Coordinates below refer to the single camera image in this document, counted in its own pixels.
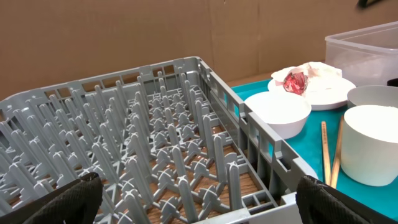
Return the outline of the white napkin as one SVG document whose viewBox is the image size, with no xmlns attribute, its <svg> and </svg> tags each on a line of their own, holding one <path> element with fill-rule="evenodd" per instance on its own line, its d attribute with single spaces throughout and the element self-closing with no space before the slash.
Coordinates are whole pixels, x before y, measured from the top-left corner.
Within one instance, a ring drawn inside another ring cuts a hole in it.
<svg viewBox="0 0 398 224">
<path fill-rule="evenodd" d="M 302 72 L 306 76 L 306 86 L 321 90 L 331 88 L 331 84 L 342 79 L 342 70 L 323 62 L 307 62 L 296 67 L 287 67 L 274 72 L 271 77 L 281 84 L 290 73 Z"/>
</svg>

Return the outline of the white paper cup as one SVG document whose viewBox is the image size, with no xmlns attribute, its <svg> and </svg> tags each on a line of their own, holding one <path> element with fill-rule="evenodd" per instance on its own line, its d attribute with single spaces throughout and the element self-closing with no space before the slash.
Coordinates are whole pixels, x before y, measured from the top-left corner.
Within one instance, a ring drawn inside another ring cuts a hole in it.
<svg viewBox="0 0 398 224">
<path fill-rule="evenodd" d="M 344 114 L 341 167 L 353 180 L 375 187 L 397 177 L 397 108 L 361 105 Z"/>
</svg>

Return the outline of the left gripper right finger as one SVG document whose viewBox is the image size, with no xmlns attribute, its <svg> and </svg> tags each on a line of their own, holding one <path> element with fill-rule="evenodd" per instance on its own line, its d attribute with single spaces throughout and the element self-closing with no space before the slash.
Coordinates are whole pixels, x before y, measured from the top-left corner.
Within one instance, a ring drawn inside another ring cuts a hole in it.
<svg viewBox="0 0 398 224">
<path fill-rule="evenodd" d="M 397 224 L 310 175 L 298 182 L 296 204 L 303 224 Z"/>
</svg>

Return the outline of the grey bowl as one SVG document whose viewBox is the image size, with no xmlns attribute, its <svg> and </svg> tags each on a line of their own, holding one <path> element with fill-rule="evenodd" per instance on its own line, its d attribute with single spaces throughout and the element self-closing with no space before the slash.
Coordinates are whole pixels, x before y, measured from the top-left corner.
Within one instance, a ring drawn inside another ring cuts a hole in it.
<svg viewBox="0 0 398 224">
<path fill-rule="evenodd" d="M 398 89 L 394 86 L 359 86 L 347 94 L 348 108 L 360 105 L 398 106 Z"/>
</svg>

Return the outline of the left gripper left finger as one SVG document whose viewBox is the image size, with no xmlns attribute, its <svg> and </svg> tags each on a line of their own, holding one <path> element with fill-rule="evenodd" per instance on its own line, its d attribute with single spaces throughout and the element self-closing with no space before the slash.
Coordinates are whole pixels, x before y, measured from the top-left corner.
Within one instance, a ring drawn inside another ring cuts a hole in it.
<svg viewBox="0 0 398 224">
<path fill-rule="evenodd" d="M 94 222 L 103 201 L 99 174 L 90 172 L 67 185 L 1 217 L 5 224 Z"/>
</svg>

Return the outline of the red snack wrapper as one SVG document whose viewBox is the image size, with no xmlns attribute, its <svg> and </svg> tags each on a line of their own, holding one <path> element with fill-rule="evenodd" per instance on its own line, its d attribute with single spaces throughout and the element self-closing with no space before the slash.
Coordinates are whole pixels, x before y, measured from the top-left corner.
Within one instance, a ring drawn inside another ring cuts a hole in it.
<svg viewBox="0 0 398 224">
<path fill-rule="evenodd" d="M 308 85 L 308 77 L 303 73 L 290 72 L 284 79 L 283 87 L 286 92 L 303 95 Z"/>
</svg>

